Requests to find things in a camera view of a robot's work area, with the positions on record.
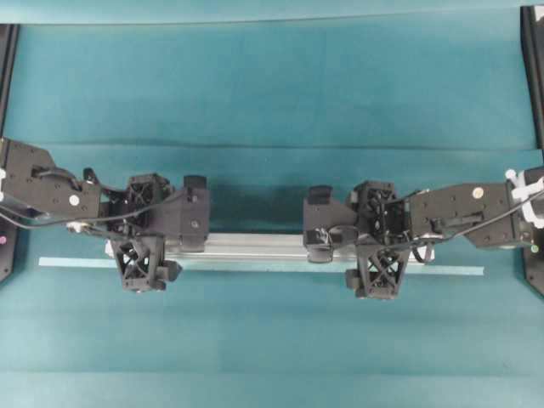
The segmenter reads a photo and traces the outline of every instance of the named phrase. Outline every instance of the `teal cloth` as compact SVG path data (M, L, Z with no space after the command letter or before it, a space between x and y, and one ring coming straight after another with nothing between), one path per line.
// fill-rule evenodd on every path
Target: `teal cloth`
M515 9L519 0L3 0L2 22L23 24L172 24Z
M519 12L194 26L24 26L6 135L108 184L209 177L212 227L300 230L302 197L401 192L541 164ZM544 401L542 297L519 252L466 241L356 301L341 275L196 273L124 292L104 242L22 233L0 285L0 406L494 407Z
M431 15L24 27L6 134L110 145L534 149L518 10Z

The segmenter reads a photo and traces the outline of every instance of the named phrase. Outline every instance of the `wire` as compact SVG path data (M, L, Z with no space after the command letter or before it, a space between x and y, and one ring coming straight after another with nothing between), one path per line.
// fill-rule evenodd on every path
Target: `wire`
M422 193L423 191L424 191L424 190L414 190L414 191L412 191L411 193L406 194L406 195L403 195L403 196L400 197L400 198L395 198L394 200L385 201L383 204L392 204L392 203L394 203L394 202L404 201L404 200L406 200L407 198L410 198L410 197L412 197L412 196L418 195L419 193Z
M532 195L529 198L526 198L525 200L521 201L519 204L517 204L514 207L510 208L508 211L503 212L502 214L499 214L499 215L497 215L497 216L495 216L493 218L490 218L487 221L484 221L482 223L476 224L473 227L466 228L466 229L464 229L462 231L456 232L451 237L446 238L445 241L453 240L454 238L457 238L458 236L470 234L471 232L474 232L475 230L479 230L479 229L484 228L484 227L486 227L486 226L488 226L490 224L493 224L493 223L495 223L495 222L497 222L497 221L499 221L499 220L501 220L501 219L503 219L505 217L508 217L511 214L514 214L516 211L521 209L521 207L523 207L528 202L536 200L537 198L542 197L542 196L544 196L544 190L539 191L538 193Z
M7 211L8 213L12 213L13 215L15 215L15 216L17 216L19 218L35 219L34 217L31 217L30 215L25 214L23 212L14 210L13 208L5 207L5 206L0 206L0 208L3 209L4 211Z
M36 175L41 177L60 177L63 179L67 179L71 182L72 187L74 190L81 191L82 187L77 182L77 177L69 172L68 170L65 170L64 168L58 168L58 167L51 167L47 169L43 169L40 172L37 172Z
M182 196L181 195L176 195L175 193L170 195L166 200L164 201L161 201L161 202L156 202L155 204L150 204L149 206L145 206L145 207L141 207L140 209L138 210L134 210L134 211L131 211L131 212L126 212L124 214L120 214L120 215L114 215L114 216L111 216L111 217L97 217L97 218L84 218L84 217L80 217L80 218L62 218L62 219L58 219L58 220L55 220L55 221L51 221L49 223L41 223L41 224L23 224L23 223L20 223L19 221L17 220L14 220L12 219L11 217L7 216L6 214L3 214L0 212L0 218L3 218L5 219L6 221L10 222L11 224L19 227L19 228L22 228L23 230L37 230L39 228L45 228L45 227L53 227L55 225L62 225L62 224L67 224L67 223L75 223L75 222L87 222L87 223L106 223L106 222L109 222L109 221L116 221L118 219L125 219L125 218L131 218L131 217L137 217L139 216L141 213L145 213L149 210L152 210L154 208L157 208L157 207L160 207L168 202L171 202L171 201L174 201L174 200L177 200L177 199L180 199ZM1 209L3 210L6 210L8 212L11 212L11 213L15 213L14 210L11 210L11 209L8 209L7 207L4 207L4 206L0 206Z
M421 254L419 253L419 248L423 248L423 246L413 247L411 249L411 253L414 255L414 258L418 263L428 264L433 255L433 247L434 245L431 242L428 242L428 244L425 246L425 258L422 258Z

